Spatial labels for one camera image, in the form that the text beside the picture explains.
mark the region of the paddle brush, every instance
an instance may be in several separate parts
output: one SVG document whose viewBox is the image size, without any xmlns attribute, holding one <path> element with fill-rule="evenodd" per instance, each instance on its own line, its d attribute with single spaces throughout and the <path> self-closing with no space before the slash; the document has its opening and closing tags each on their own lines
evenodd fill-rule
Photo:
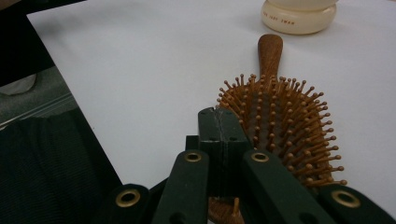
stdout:
<svg viewBox="0 0 396 224">
<path fill-rule="evenodd" d="M 259 40 L 260 76 L 244 75 L 235 83 L 224 81 L 220 88 L 219 107 L 235 113 L 255 149 L 265 149 L 277 155 L 283 165 L 309 189 L 329 184 L 345 185 L 335 181 L 332 172 L 344 167 L 332 167 L 329 161 L 340 160 L 332 156 L 338 150 L 331 146 L 336 137 L 326 102 L 314 92 L 304 89 L 306 81 L 295 78 L 277 78 L 277 69 L 283 48 L 278 35 L 263 35 Z M 244 223 L 238 209 L 238 199 L 209 199 L 209 218 L 215 223 Z"/>
</svg>

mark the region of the white table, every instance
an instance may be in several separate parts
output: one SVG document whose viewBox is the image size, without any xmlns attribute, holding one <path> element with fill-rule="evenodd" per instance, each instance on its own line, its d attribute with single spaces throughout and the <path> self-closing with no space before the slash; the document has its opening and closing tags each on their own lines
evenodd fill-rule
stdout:
<svg viewBox="0 0 396 224">
<path fill-rule="evenodd" d="M 166 178 L 223 80 L 258 74 L 263 1 L 89 0 L 29 16 L 123 183 Z M 282 35 L 279 74 L 329 103 L 346 170 L 396 217 L 396 2 L 337 4 L 331 26 Z"/>
</svg>

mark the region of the gray floor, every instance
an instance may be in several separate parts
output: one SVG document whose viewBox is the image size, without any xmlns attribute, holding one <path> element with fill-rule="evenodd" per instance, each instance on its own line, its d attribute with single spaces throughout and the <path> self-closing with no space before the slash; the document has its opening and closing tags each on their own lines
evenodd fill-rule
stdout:
<svg viewBox="0 0 396 224">
<path fill-rule="evenodd" d="M 52 67 L 37 73 L 28 92 L 12 96 L 0 93 L 0 130 L 20 119 L 49 117 L 77 107 L 60 72 Z"/>
</svg>

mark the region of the ribbed fabric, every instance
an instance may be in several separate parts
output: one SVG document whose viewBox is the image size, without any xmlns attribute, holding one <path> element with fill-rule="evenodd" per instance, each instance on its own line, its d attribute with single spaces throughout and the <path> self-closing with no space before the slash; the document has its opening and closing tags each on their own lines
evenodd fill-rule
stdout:
<svg viewBox="0 0 396 224">
<path fill-rule="evenodd" d="M 89 223 L 119 185 L 79 110 L 0 132 L 0 223 Z"/>
</svg>

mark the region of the cream container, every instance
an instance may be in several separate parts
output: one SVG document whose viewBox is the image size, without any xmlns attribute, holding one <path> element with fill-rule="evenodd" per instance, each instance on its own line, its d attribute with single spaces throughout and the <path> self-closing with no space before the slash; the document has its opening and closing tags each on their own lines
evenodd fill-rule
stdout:
<svg viewBox="0 0 396 224">
<path fill-rule="evenodd" d="M 321 31 L 332 23 L 336 0 L 267 0 L 262 21 L 271 29 L 292 35 Z"/>
</svg>

